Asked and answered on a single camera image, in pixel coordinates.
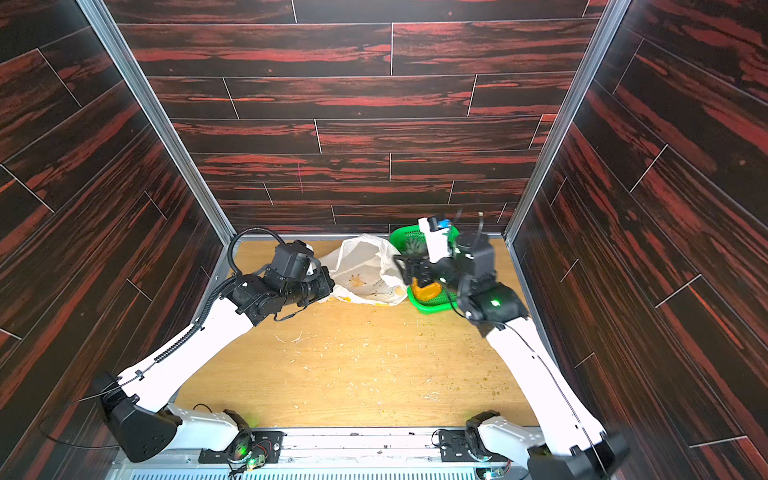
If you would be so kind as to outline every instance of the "plastic bag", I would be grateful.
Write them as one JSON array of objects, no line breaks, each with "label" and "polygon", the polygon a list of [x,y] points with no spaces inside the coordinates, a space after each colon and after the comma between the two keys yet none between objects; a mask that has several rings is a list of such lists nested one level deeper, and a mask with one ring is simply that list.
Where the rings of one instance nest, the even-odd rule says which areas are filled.
[{"label": "plastic bag", "polygon": [[407,296],[392,256],[399,251],[386,239],[364,233],[344,240],[320,259],[336,286],[330,296],[351,303],[397,305]]}]

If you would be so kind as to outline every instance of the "cable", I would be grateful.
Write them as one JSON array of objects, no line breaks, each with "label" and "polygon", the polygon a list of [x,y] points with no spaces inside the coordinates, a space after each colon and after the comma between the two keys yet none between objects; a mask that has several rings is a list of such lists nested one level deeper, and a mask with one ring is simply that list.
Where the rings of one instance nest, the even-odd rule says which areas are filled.
[{"label": "cable", "polygon": [[272,237],[274,237],[275,240],[280,242],[280,244],[285,245],[285,240],[280,238],[280,235],[278,235],[277,233],[273,232],[272,230],[270,230],[268,228],[253,227],[253,228],[247,228],[247,229],[243,230],[242,232],[238,233],[237,235],[234,236],[232,241],[230,241],[230,244],[227,247],[227,262],[230,264],[230,268],[235,273],[235,276],[242,276],[243,275],[243,271],[241,269],[237,268],[237,265],[235,265],[235,260],[233,258],[233,254],[234,254],[234,251],[235,251],[235,243],[237,243],[237,241],[243,235],[245,235],[246,233],[250,233],[250,232],[264,232],[264,233],[268,233],[269,235],[272,235]]},{"label": "cable", "polygon": [[51,437],[49,434],[43,432],[42,427],[38,423],[38,431],[48,440],[58,443],[59,445],[64,445],[69,447],[70,449],[80,449],[80,450],[108,450],[108,449],[119,449],[119,445],[105,445],[103,447],[89,447],[86,445],[75,445],[74,443],[65,442],[64,440],[59,440]]},{"label": "cable", "polygon": [[261,442],[257,443],[256,445],[260,446],[264,442],[267,442],[267,443],[270,444],[270,452],[272,452],[272,442],[270,442],[269,440],[262,440]]},{"label": "cable", "polygon": [[[124,386],[126,386],[127,384],[133,382],[135,379],[141,378],[147,371],[149,371],[150,368],[152,368],[154,366],[155,363],[157,363],[157,362],[152,362],[146,369],[144,369],[141,372],[137,373],[134,376],[134,378],[128,380],[125,383],[121,383],[120,385],[118,385],[118,386],[116,386],[114,388],[111,388],[109,390],[105,390],[105,391],[103,391],[101,393],[97,393],[96,395],[91,395],[91,396],[83,397],[81,399],[73,400],[71,402],[67,402],[67,403],[65,403],[64,405],[61,406],[60,410],[64,410],[67,407],[72,406],[72,405],[74,405],[76,403],[84,402],[85,400],[95,399],[96,397],[100,397],[102,395],[106,395],[108,393],[112,393],[115,390],[119,390],[119,389],[123,388]],[[88,445],[76,445],[74,443],[65,442],[64,440],[55,439],[55,438],[51,437],[48,433],[46,433],[43,430],[43,422],[45,422],[45,420],[48,420],[50,418],[51,418],[51,415],[46,415],[42,419],[40,419],[40,422],[38,422],[38,424],[37,424],[37,428],[38,428],[38,431],[45,438],[50,440],[51,442],[58,443],[59,445],[67,446],[67,447],[69,447],[71,449],[80,449],[80,450],[107,450],[107,449],[120,448],[119,445],[105,445],[105,446],[101,446],[101,447],[91,447],[91,446],[88,446]]]},{"label": "cable", "polygon": [[239,468],[232,468],[232,464],[230,463],[229,460],[227,460],[227,465],[229,465],[229,467],[230,467],[230,476],[229,476],[229,478],[237,477],[239,474],[245,472],[246,468],[248,468],[247,464],[242,465]]},{"label": "cable", "polygon": [[301,313],[301,312],[303,312],[304,310],[306,310],[306,308],[307,308],[308,306],[309,306],[309,305],[305,306],[304,308],[302,308],[302,309],[301,309],[301,310],[299,310],[298,312],[293,312],[293,313],[291,313],[290,315],[284,316],[284,317],[283,317],[283,318],[281,318],[281,319],[277,318],[277,314],[275,313],[275,321],[276,321],[276,322],[283,322],[284,320],[288,320],[289,318],[293,318],[293,317],[294,317],[294,316],[295,316],[297,313]]},{"label": "cable", "polygon": [[460,317],[461,317],[461,318],[463,318],[463,319],[467,319],[467,317],[466,317],[466,316],[464,316],[464,315],[462,315],[461,313],[459,313],[459,312],[458,312],[458,310],[456,309],[456,307],[455,307],[455,306],[453,306],[453,302],[448,302],[448,305],[450,305],[450,306],[451,306],[451,309],[452,309],[454,312],[456,312],[456,315],[460,316]]}]

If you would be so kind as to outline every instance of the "green plastic basket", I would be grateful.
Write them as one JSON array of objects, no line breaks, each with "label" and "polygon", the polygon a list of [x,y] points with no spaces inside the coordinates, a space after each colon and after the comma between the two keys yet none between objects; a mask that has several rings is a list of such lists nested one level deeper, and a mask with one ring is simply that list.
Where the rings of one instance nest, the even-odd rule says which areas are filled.
[{"label": "green plastic basket", "polygon": [[[458,230],[456,230],[456,227],[451,226],[451,230],[448,231],[448,242],[453,243],[453,240],[456,237],[458,237]],[[406,248],[406,242],[408,241],[426,244],[426,239],[424,238],[424,234],[419,230],[419,225],[401,227],[389,235],[389,242],[400,252]],[[413,306],[415,306],[419,312],[429,315],[430,313],[443,312],[450,309],[451,302],[456,301],[456,295],[443,289],[435,298],[422,302],[413,296],[413,292],[409,286],[408,300],[411,300],[411,303],[413,303]]]}]

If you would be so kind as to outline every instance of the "wooden floor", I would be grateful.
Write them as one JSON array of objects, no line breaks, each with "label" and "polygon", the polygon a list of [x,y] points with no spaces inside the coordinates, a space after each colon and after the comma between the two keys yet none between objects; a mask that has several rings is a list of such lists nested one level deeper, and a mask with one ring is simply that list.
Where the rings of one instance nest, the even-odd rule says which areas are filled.
[{"label": "wooden floor", "polygon": [[[502,240],[492,240],[499,281],[523,298]],[[321,257],[341,240],[311,242]],[[269,263],[270,241],[243,243],[245,272]],[[283,323],[264,320],[182,387],[179,406],[233,409],[251,425],[452,426],[487,409],[538,425],[514,377],[477,329],[451,310],[314,304]]]}]

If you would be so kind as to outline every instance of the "wood grain wall panel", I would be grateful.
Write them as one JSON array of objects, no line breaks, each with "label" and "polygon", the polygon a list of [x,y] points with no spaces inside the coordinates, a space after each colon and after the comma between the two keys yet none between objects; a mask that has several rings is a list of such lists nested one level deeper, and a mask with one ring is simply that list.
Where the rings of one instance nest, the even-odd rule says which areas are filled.
[{"label": "wood grain wall panel", "polygon": [[149,77],[171,118],[237,118],[223,78]]},{"label": "wood grain wall panel", "polygon": [[556,114],[574,72],[478,75],[469,115]]},{"label": "wood grain wall panel", "polygon": [[386,154],[302,155],[297,160],[302,182],[389,179],[389,155]]},{"label": "wood grain wall panel", "polygon": [[619,25],[597,73],[594,74],[595,81],[613,93],[642,41],[641,36],[630,31],[624,25]]},{"label": "wood grain wall panel", "polygon": [[392,72],[574,71],[596,20],[394,24]]},{"label": "wood grain wall panel", "polygon": [[597,82],[589,87],[574,123],[627,190],[666,145]]},{"label": "wood grain wall panel", "polygon": [[757,448],[768,455],[768,351],[699,278],[659,307],[662,318]]},{"label": "wood grain wall panel", "polygon": [[555,281],[560,282],[568,269],[573,266],[578,255],[568,243],[542,192],[536,195],[531,205],[531,214],[531,222],[526,227],[528,249],[535,250],[536,254],[533,257],[535,261],[538,261],[541,256],[550,259],[548,269],[552,272],[551,276]]},{"label": "wood grain wall panel", "polygon": [[528,148],[538,117],[318,120],[325,153]]},{"label": "wood grain wall panel", "polygon": [[529,287],[532,286],[531,296],[536,304],[541,324],[547,332],[555,356],[559,358],[560,373],[574,391],[579,390],[581,385],[573,368],[576,362],[570,357],[561,338],[561,333],[556,327],[562,319],[558,308],[562,305],[562,297],[560,297],[558,290],[558,280],[554,278],[553,271],[549,269],[551,264],[546,261],[532,260],[526,256],[521,266],[525,281]]},{"label": "wood grain wall panel", "polygon": [[698,273],[571,126],[560,152],[568,183],[607,234],[616,254],[656,305]]},{"label": "wood grain wall panel", "polygon": [[768,343],[768,229],[666,149],[633,195]]},{"label": "wood grain wall panel", "polygon": [[589,0],[587,2],[587,8],[584,10],[583,16],[585,18],[600,18],[603,16],[605,7],[608,5],[608,0]]},{"label": "wood grain wall panel", "polygon": [[318,154],[311,120],[172,120],[187,150],[223,154]]},{"label": "wood grain wall panel", "polygon": [[151,245],[141,262],[128,276],[145,295],[151,299],[157,295],[195,227],[204,217],[205,214],[190,192],[187,199],[171,213],[162,228],[154,232],[154,235],[147,235],[145,243],[151,242]]},{"label": "wood grain wall panel", "polygon": [[[114,371],[120,372],[160,348],[170,328],[169,325],[178,324],[176,320],[179,316],[186,317],[187,324],[191,322],[194,310],[197,308],[197,301],[185,303],[185,299],[194,285],[195,277],[200,270],[201,259],[208,258],[214,253],[218,255],[221,251],[221,247],[214,251],[204,250],[204,246],[211,245],[207,236],[208,230],[210,225],[204,222],[195,227],[160,291],[153,298],[133,336],[126,342],[124,354]],[[200,291],[197,298],[202,298],[202,295],[203,292]],[[165,321],[158,322],[157,319],[165,319]]]},{"label": "wood grain wall panel", "polygon": [[655,478],[653,467],[638,446],[634,433],[629,429],[629,419],[624,413],[621,401],[611,388],[611,380],[603,370],[600,358],[593,355],[575,370],[583,392],[581,401],[608,432],[622,432],[629,444],[631,453],[614,476],[617,479]]},{"label": "wood grain wall panel", "polygon": [[614,320],[594,332],[595,335],[611,333],[613,339],[595,339],[593,346],[597,348],[598,343],[611,342],[621,346],[612,355],[623,355],[621,351],[626,350],[634,357],[636,373],[632,373],[629,365],[619,368],[621,362],[612,365],[617,365],[621,375],[628,373],[630,378],[647,376],[646,381],[657,396],[654,402],[663,406],[663,417],[666,418],[664,412],[670,416],[669,426],[674,425],[673,430],[679,432],[677,435],[687,445],[741,435],[740,427],[615,255],[612,242],[603,234],[604,224],[589,214],[570,180],[563,186],[553,208],[574,245],[579,263]]},{"label": "wood grain wall panel", "polygon": [[581,17],[584,0],[294,0],[299,22],[440,22]]},{"label": "wood grain wall panel", "polygon": [[571,282],[577,283],[595,308],[589,312],[602,328],[591,330],[595,355],[576,368],[583,388],[598,406],[598,418],[609,432],[621,431],[630,455],[617,478],[699,478],[695,461],[670,424],[643,373],[610,326],[612,320],[595,294],[582,265],[574,267]]},{"label": "wood grain wall panel", "polygon": [[276,205],[447,204],[451,182],[305,182],[269,184]]},{"label": "wood grain wall panel", "polygon": [[189,197],[190,190],[159,138],[155,148],[157,149],[157,162],[160,165],[145,191],[157,208],[163,212],[163,215],[170,218],[171,212],[175,211]]},{"label": "wood grain wall panel", "polygon": [[16,350],[19,340],[6,332],[0,332],[0,366]]},{"label": "wood grain wall panel", "polygon": [[768,100],[768,48],[760,2],[643,0],[629,9],[628,28],[711,74]]},{"label": "wood grain wall panel", "polygon": [[475,151],[392,154],[392,180],[528,178],[540,151]]},{"label": "wood grain wall panel", "polygon": [[290,0],[106,0],[117,23],[294,23]]},{"label": "wood grain wall panel", "polygon": [[390,24],[121,25],[147,75],[388,75]]},{"label": "wood grain wall panel", "polygon": [[40,51],[33,50],[1,64],[0,162],[66,120],[78,108]]},{"label": "wood grain wall panel", "polygon": [[457,180],[451,188],[452,204],[517,203],[528,185],[527,178],[510,180]]},{"label": "wood grain wall panel", "polygon": [[40,52],[80,105],[90,103],[122,80],[90,27],[41,47]]},{"label": "wood grain wall panel", "polygon": [[240,118],[465,117],[472,75],[228,78]]},{"label": "wood grain wall panel", "polygon": [[70,361],[106,311],[131,268],[137,247],[163,217],[146,196],[138,201],[73,277],[0,368],[0,458],[7,458]]},{"label": "wood grain wall panel", "polygon": [[205,287],[208,284],[208,275],[203,271],[199,265],[194,271],[192,281],[189,284],[189,288],[179,304],[179,310],[177,315],[170,322],[166,322],[160,330],[162,336],[158,335],[155,338],[154,344],[150,348],[150,351],[159,349],[161,346],[168,343],[168,340],[174,338],[178,333],[187,328],[194,316],[194,312],[197,309],[197,304],[200,298],[205,292]]},{"label": "wood grain wall panel", "polygon": [[[94,447],[116,445],[109,429],[101,419],[101,413],[95,407],[82,423],[82,429],[75,440],[76,445],[89,445]],[[64,458],[57,464],[58,470],[52,477],[55,480],[68,478],[104,478],[114,461],[114,449],[102,450],[75,450],[69,449]]]},{"label": "wood grain wall panel", "polygon": [[555,118],[557,118],[556,114],[546,114],[541,116],[541,121],[539,121],[539,124],[536,127],[536,133],[531,140],[531,144],[528,146],[529,148],[544,147],[544,143],[549,137],[549,132],[552,130],[552,125],[554,125]]},{"label": "wood grain wall panel", "polygon": [[531,268],[541,269],[538,282],[546,288],[546,293],[539,293],[539,296],[550,296],[546,300],[550,305],[545,307],[547,319],[542,319],[542,322],[545,323],[548,334],[558,332],[554,340],[563,342],[561,350],[567,354],[561,358],[561,363],[564,362],[565,369],[572,370],[576,364],[593,353],[594,349],[588,335],[585,335],[579,326],[581,318],[574,316],[577,311],[571,308],[561,288],[561,280],[574,265],[576,256],[568,246],[541,192],[531,206],[530,223],[526,229],[526,261],[531,262],[528,264]]},{"label": "wood grain wall panel", "polygon": [[544,192],[544,196],[547,197],[550,205],[554,202],[565,182],[566,175],[563,163],[565,163],[565,160],[559,160],[555,157],[552,166],[549,167],[547,176],[544,177],[544,181],[541,183],[541,191]]},{"label": "wood grain wall panel", "polygon": [[52,212],[29,190],[0,168],[0,265],[19,248]]},{"label": "wood grain wall panel", "polygon": [[[126,199],[138,198],[159,172],[161,165],[155,160],[160,151],[155,133],[142,132],[67,209],[51,217],[6,260],[0,270],[1,328],[19,336],[29,332],[132,205]],[[42,275],[46,281],[3,281],[31,275]]]},{"label": "wood grain wall panel", "polygon": [[7,0],[0,12],[0,62],[88,27],[75,0]]},{"label": "wood grain wall panel", "polygon": [[[670,420],[665,406],[659,401],[655,391],[647,382],[646,372],[638,365],[631,353],[631,346],[626,343],[624,335],[617,327],[617,321],[628,317],[621,311],[614,310],[616,305],[629,302],[626,308],[622,310],[630,310],[633,307],[631,304],[636,303],[639,310],[632,312],[631,318],[633,322],[638,322],[642,326],[649,325],[647,323],[648,307],[641,301],[638,302],[637,296],[623,296],[627,292],[621,288],[621,291],[617,291],[613,287],[613,283],[609,289],[604,289],[605,282],[616,282],[618,277],[623,277],[619,283],[615,283],[617,286],[621,286],[627,284],[628,278],[622,271],[610,268],[611,262],[614,261],[612,260],[613,257],[610,255],[609,247],[599,236],[597,239],[584,238],[584,232],[575,231],[574,226],[587,225],[591,218],[580,204],[569,182],[566,181],[553,204],[553,208],[555,215],[568,232],[568,238],[575,247],[579,249],[586,246],[594,248],[595,251],[602,250],[604,252],[606,261],[603,264],[606,267],[596,271],[601,275],[616,275],[616,277],[605,280],[602,280],[601,276],[594,276],[592,274],[594,264],[591,259],[585,256],[582,250],[578,251],[579,263],[577,266],[581,266],[581,270],[578,271],[587,275],[576,276],[575,281],[583,289],[590,292],[588,295],[595,305],[595,310],[591,311],[591,318],[600,326],[590,330],[591,345],[595,348],[596,355],[608,378],[607,385],[611,386],[611,390],[617,396],[621,410],[626,415],[628,427],[632,429],[632,436],[629,438],[631,445],[634,443],[638,446],[633,450],[637,454],[631,456],[630,463],[636,463],[631,472],[640,473],[635,478],[696,478],[696,468],[687,451],[688,448],[681,441],[677,428]],[[526,261],[537,260],[531,253],[526,256]],[[546,294],[547,290],[542,290],[541,295]],[[667,357],[665,361],[670,362],[672,358]],[[608,409],[610,404],[603,403],[602,406]]]},{"label": "wood grain wall panel", "polygon": [[[123,280],[121,288],[98,319],[88,339],[68,367],[66,364],[62,367],[66,368],[66,372],[53,388],[34,423],[45,419],[41,427],[51,436],[64,442],[76,445],[89,445],[93,442],[93,438],[81,438],[81,429],[86,426],[86,422],[93,420],[91,415],[94,404],[82,402],[65,409],[62,409],[62,406],[71,399],[82,398],[91,393],[91,380],[97,372],[115,371],[124,348],[121,341],[131,337],[148,307],[149,300],[128,281]],[[110,440],[109,445],[116,443],[111,435]],[[71,451],[72,449],[65,445],[49,442],[32,429],[23,436],[19,448],[5,463],[4,473],[7,478],[23,478],[25,474],[34,474],[33,478],[54,478],[59,466]],[[108,450],[110,455],[116,452],[117,449]],[[70,478],[84,478],[80,475],[82,472]]]},{"label": "wood grain wall panel", "polygon": [[363,222],[413,225],[414,219],[433,215],[456,218],[459,210],[462,211],[462,222],[470,223],[471,219],[477,218],[478,212],[491,219],[501,215],[503,208],[504,204],[342,205],[334,207],[333,213],[339,225],[360,225]]},{"label": "wood grain wall panel", "polygon": [[214,197],[221,202],[237,205],[242,202],[243,208],[254,205],[272,205],[270,195],[266,192],[264,182],[221,182],[209,181],[208,187]]},{"label": "wood grain wall panel", "polygon": [[57,210],[146,125],[146,115],[121,82],[6,161],[5,166]]},{"label": "wood grain wall panel", "polygon": [[760,480],[768,478],[768,463],[749,439],[737,439],[691,449],[711,478]]},{"label": "wood grain wall panel", "polygon": [[[333,210],[326,205],[263,205],[242,200],[219,200],[222,210],[233,225],[334,225]],[[361,219],[355,224],[373,223]]]},{"label": "wood grain wall panel", "polygon": [[615,94],[677,153],[768,223],[768,106],[648,42]]},{"label": "wood grain wall panel", "polygon": [[207,180],[376,181],[389,179],[388,154],[193,154]]},{"label": "wood grain wall panel", "polygon": [[192,154],[200,174],[214,181],[299,181],[299,162],[309,155]]},{"label": "wood grain wall panel", "polygon": [[219,255],[223,245],[219,236],[216,234],[214,227],[210,224],[204,212],[200,212],[202,220],[200,220],[200,227],[206,227],[205,234],[203,235],[201,247],[199,248],[199,255],[197,256],[197,262],[200,264],[200,268],[203,269],[205,274],[210,279],[214,275],[216,270],[216,264],[219,262]]}]

